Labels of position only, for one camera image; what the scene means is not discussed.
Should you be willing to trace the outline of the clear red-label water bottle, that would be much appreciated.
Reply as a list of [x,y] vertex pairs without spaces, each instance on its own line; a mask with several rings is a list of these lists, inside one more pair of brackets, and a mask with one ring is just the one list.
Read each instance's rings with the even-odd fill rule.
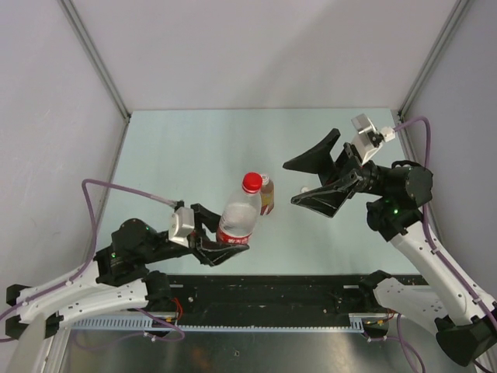
[[218,242],[248,244],[260,216],[259,192],[246,193],[241,185],[232,193],[221,214],[216,232]]

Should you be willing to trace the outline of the red bottle cap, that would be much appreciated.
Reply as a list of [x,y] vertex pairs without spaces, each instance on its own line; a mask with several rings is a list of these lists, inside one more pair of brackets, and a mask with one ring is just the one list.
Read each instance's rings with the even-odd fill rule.
[[262,188],[262,177],[259,173],[246,173],[242,180],[242,189],[246,193],[258,193]]

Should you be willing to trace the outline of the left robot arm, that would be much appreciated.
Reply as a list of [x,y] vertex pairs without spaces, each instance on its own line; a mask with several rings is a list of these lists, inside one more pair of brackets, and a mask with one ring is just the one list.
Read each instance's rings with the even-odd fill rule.
[[7,339],[18,340],[39,315],[45,336],[51,337],[88,317],[128,309],[165,311],[173,302],[169,279],[149,270],[149,264],[191,255],[215,267],[249,249],[243,239],[216,242],[207,236],[216,231],[220,218],[200,204],[176,207],[169,230],[163,232],[131,218],[88,263],[36,287],[9,286],[6,302],[11,311],[3,316]]

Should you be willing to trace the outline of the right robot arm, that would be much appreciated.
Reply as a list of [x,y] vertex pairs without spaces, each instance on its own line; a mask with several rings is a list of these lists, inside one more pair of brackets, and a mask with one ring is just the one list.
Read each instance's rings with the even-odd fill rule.
[[337,159],[331,150],[340,132],[330,133],[303,154],[287,161],[287,170],[318,176],[320,187],[292,197],[291,203],[333,218],[358,193],[376,197],[366,204],[367,225],[417,269],[433,295],[407,289],[380,270],[358,292],[368,312],[393,309],[426,329],[456,364],[467,366],[496,344],[496,300],[483,291],[433,237],[422,208],[432,199],[433,174],[409,160],[389,167],[372,158],[395,131],[360,131],[343,145]]

